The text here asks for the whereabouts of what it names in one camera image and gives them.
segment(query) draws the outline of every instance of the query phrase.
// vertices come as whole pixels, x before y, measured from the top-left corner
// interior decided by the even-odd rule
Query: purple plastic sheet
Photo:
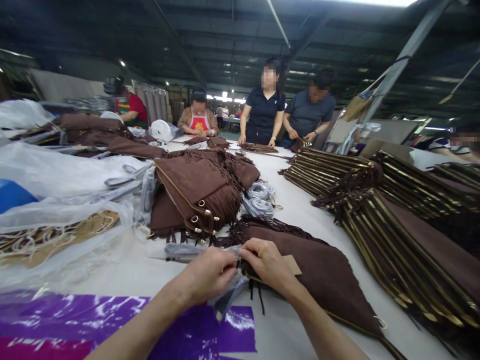
[[[138,314],[147,297],[64,295],[32,291],[0,294],[0,337],[62,339],[98,346]],[[219,353],[256,352],[252,308],[232,306],[218,323],[209,306],[180,316],[149,359],[219,359]]]

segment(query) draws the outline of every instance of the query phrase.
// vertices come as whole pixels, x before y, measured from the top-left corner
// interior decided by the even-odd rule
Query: red shirt
[[[138,113],[138,118],[142,120],[144,123],[147,123],[147,108],[145,107],[144,103],[142,100],[135,95],[134,93],[130,93],[130,111],[135,111]],[[119,112],[119,101],[116,101],[115,104],[115,111],[118,113]]]

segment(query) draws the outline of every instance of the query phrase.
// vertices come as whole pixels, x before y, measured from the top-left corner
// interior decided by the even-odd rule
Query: gray t-shirt
[[[310,102],[309,90],[306,89],[299,92],[290,101],[285,109],[290,114],[290,125],[296,130],[299,136],[315,131],[320,122],[328,123],[334,115],[335,105],[337,101],[327,93],[319,102]]]

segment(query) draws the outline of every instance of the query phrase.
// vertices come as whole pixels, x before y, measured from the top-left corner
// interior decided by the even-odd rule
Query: black polo shirt
[[[299,92],[293,97],[285,109],[290,114],[290,125],[298,136],[304,137],[312,133],[320,123],[328,123],[334,115],[337,101],[327,93],[319,102],[311,102],[309,90]]]
[[[277,112],[285,111],[285,95],[275,92],[267,100],[261,88],[253,89],[245,102],[251,106],[250,117],[246,124],[248,143],[268,145],[272,137]]]

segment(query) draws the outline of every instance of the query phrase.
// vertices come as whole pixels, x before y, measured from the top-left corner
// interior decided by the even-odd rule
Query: apron
[[[188,127],[192,130],[198,129],[200,131],[210,130],[209,119],[207,116],[207,110],[204,111],[204,115],[197,115],[193,111],[191,112],[191,120]]]
[[[120,115],[127,114],[130,111],[130,102],[127,100],[124,100],[124,101],[118,100],[117,109]],[[138,117],[132,121],[127,121],[125,125],[130,127],[138,127],[142,129],[147,128],[147,123],[145,121],[140,120]]]

